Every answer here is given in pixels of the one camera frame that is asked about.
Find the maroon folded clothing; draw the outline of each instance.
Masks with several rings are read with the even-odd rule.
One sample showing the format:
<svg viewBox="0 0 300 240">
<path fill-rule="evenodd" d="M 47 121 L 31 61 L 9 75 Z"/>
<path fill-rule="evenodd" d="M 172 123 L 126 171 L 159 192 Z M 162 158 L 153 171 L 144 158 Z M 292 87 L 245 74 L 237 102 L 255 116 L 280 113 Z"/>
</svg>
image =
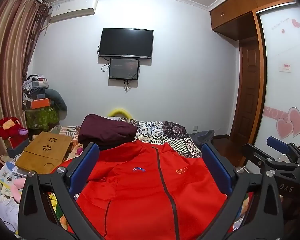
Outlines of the maroon folded clothing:
<svg viewBox="0 0 300 240">
<path fill-rule="evenodd" d="M 137 127 L 133 124 L 89 114 L 80 127 L 78 142 L 84 148 L 94 142 L 100 150 L 106 150 L 133 141 L 136 133 Z"/>
</svg>

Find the white wall-mounted air conditioner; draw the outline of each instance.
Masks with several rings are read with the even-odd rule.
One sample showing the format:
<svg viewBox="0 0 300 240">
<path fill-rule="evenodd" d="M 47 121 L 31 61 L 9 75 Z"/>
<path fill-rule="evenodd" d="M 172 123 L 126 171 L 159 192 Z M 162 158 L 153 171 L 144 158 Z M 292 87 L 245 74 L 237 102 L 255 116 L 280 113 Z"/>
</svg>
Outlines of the white wall-mounted air conditioner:
<svg viewBox="0 0 300 240">
<path fill-rule="evenodd" d="M 74 17 L 94 15 L 98 0 L 72 0 L 55 5 L 51 13 L 51 21 L 57 22 Z"/>
</svg>

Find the wooden door frame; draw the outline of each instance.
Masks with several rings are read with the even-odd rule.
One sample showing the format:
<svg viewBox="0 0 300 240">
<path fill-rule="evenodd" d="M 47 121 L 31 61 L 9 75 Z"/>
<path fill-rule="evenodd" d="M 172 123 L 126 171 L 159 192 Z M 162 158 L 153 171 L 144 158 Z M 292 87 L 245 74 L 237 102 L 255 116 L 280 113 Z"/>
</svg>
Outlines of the wooden door frame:
<svg viewBox="0 0 300 240">
<path fill-rule="evenodd" d="M 257 29 L 257 38 L 258 38 L 258 44 L 259 44 L 259 53 L 260 53 L 260 85 L 259 85 L 259 96 L 258 96 L 258 104 L 257 104 L 257 111 L 256 111 L 256 116 L 253 122 L 252 126 L 252 131 L 249 137 L 248 143 L 254 144 L 260 123 L 261 123 L 261 117 L 263 114 L 263 108 L 264 108 L 264 103 L 266 99 L 266 68 L 267 68 L 267 62 L 266 62 L 266 46 L 265 46 L 265 41 L 264 41 L 264 36 L 263 36 L 263 30 L 260 22 L 260 17 L 257 15 L 256 12 L 284 4 L 284 3 L 289 3 L 289 2 L 294 2 L 295 0 L 280 0 L 276 1 L 273 3 L 266 4 L 264 6 L 258 7 L 256 9 L 252 10 L 253 18 L 256 24 L 256 29 Z M 245 40 L 242 40 L 241 42 L 249 41 L 255 39 L 255 37 L 248 38 Z M 234 126 L 236 123 L 236 119 L 238 117 L 238 112 L 239 112 L 239 103 L 240 103 L 240 97 L 241 97 L 241 89 L 242 89 L 242 47 L 240 46 L 240 74 L 239 74 L 239 89 L 238 89 L 238 97 L 237 97 L 237 104 L 236 104 L 236 109 L 235 109 L 235 114 L 234 114 L 234 121 L 232 124 L 231 128 L 231 133 L 230 133 L 230 139 L 232 139 L 234 135 Z M 245 157 L 242 157 L 240 161 L 240 166 L 243 166 L 246 162 Z"/>
</svg>

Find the red plush toy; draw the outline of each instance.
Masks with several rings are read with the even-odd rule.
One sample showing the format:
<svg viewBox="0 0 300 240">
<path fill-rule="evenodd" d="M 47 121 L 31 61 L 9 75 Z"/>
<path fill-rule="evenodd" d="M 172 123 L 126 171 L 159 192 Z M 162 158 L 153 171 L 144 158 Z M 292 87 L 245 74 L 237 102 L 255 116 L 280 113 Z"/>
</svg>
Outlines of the red plush toy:
<svg viewBox="0 0 300 240">
<path fill-rule="evenodd" d="M 0 125 L 0 137 L 3 140 L 10 137 L 23 137 L 28 133 L 28 130 L 21 126 L 20 120 L 16 117 L 5 117 L 0 120 Z"/>
</svg>

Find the television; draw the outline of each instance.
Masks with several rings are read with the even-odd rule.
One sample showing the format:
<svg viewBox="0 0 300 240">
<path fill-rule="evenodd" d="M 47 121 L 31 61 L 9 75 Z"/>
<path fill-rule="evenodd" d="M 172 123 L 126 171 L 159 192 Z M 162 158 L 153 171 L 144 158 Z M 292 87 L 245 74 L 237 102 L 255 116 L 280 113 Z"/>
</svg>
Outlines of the television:
<svg viewBox="0 0 300 240">
<path fill-rule="evenodd" d="M 139 60 L 135 58 L 111 58 L 109 79 L 138 80 Z"/>
<path fill-rule="evenodd" d="M 151 58 L 153 31 L 103 28 L 99 56 Z"/>
</svg>

